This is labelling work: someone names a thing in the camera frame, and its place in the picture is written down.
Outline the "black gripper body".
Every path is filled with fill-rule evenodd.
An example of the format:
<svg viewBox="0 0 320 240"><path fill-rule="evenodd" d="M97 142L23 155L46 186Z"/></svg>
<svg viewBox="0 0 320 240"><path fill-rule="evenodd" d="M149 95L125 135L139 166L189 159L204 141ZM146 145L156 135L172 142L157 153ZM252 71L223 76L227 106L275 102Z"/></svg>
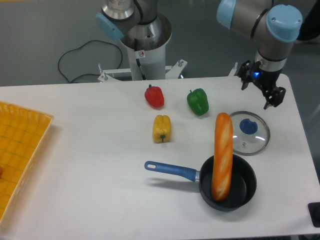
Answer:
<svg viewBox="0 0 320 240"><path fill-rule="evenodd" d="M262 69L263 63L255 61L251 67L252 83L259 88L262 93L281 92L282 89L276 85L282 69L270 71Z"/></svg>

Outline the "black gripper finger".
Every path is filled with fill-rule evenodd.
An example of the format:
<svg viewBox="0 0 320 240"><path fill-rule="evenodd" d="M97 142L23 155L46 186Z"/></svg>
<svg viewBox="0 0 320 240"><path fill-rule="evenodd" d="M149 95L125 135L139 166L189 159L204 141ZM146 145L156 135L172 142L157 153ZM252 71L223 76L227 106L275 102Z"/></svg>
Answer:
<svg viewBox="0 0 320 240"><path fill-rule="evenodd" d="M277 87L275 86L272 90L267 90L263 93L265 97L266 103L263 107L266 110L268 107L277 107L279 106L285 97L286 89L284 87Z"/></svg>
<svg viewBox="0 0 320 240"><path fill-rule="evenodd" d="M245 90L248 87L249 83L251 83L253 80L250 75L251 66L251 61L247 60L241 64L237 72L237 76L241 79L242 83L241 90Z"/></svg>

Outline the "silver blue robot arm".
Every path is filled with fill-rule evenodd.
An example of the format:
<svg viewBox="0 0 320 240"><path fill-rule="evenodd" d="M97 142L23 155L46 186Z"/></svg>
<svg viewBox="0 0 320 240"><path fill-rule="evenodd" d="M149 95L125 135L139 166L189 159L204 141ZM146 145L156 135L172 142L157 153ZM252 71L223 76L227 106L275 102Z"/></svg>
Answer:
<svg viewBox="0 0 320 240"><path fill-rule="evenodd" d="M95 19L109 38L126 47L134 81L168 77L166 44L172 26L158 12L155 0L105 0ZM258 43L254 60L243 63L237 75L243 88L252 83L261 90L266 107L279 106L286 90L276 82L299 35L300 11L291 5L274 5L271 0L223 0L216 19Z"/></svg>

